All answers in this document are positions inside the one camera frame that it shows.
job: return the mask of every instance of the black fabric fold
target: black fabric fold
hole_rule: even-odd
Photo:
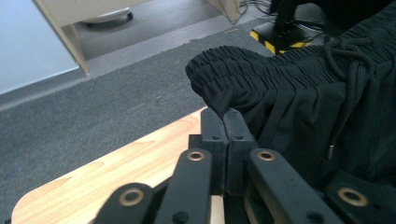
[[[334,54],[342,71],[334,73],[325,48],[311,46],[271,58],[236,47],[209,49],[190,61],[186,73],[221,118],[229,107],[240,111],[259,145],[281,152],[311,186],[335,169],[371,181],[390,178],[396,175],[396,158],[389,158],[396,150],[396,3],[337,41],[353,38],[370,39],[353,49],[373,63],[372,71],[363,73],[356,55]],[[350,77],[351,71],[360,72]],[[334,160],[326,161],[332,131],[350,101],[347,91],[357,80],[362,89],[351,93]]]

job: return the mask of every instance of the drawstring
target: drawstring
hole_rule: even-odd
[[[374,64],[372,60],[363,55],[358,46],[371,44],[372,40],[369,37],[352,38],[342,40],[340,38],[328,42],[324,46],[326,61],[332,71],[339,77],[346,77],[346,101],[343,104],[341,114],[339,115],[332,135],[330,137],[330,144],[326,151],[326,158],[332,159],[334,152],[334,144],[339,134],[344,129],[347,120],[352,113],[355,106],[363,93],[366,74],[371,74],[374,71]],[[353,63],[349,66],[347,75],[337,65],[333,56],[341,56],[344,58],[353,59]]]

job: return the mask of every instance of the black and yellow base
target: black and yellow base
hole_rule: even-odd
[[[284,53],[290,49],[300,49],[306,47],[312,41],[308,33],[293,23],[288,23],[286,31],[278,34],[274,31],[275,22],[269,21],[263,25],[255,27],[250,36],[262,43],[274,54]]]

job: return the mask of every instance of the floor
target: floor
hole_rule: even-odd
[[[206,0],[151,0],[132,11],[130,22],[77,24],[87,76],[77,70],[0,96],[0,223],[30,190],[204,106],[184,74],[197,53],[244,43],[271,55],[248,36],[262,23],[254,7],[237,24]]]

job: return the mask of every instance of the gray carpet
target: gray carpet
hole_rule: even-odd
[[[249,37],[255,20],[0,112],[0,221],[18,199],[204,106],[184,67],[222,45],[271,55]]]
[[[131,22],[124,17],[91,28],[76,24],[87,60],[221,15],[206,0],[151,0],[132,12]]]

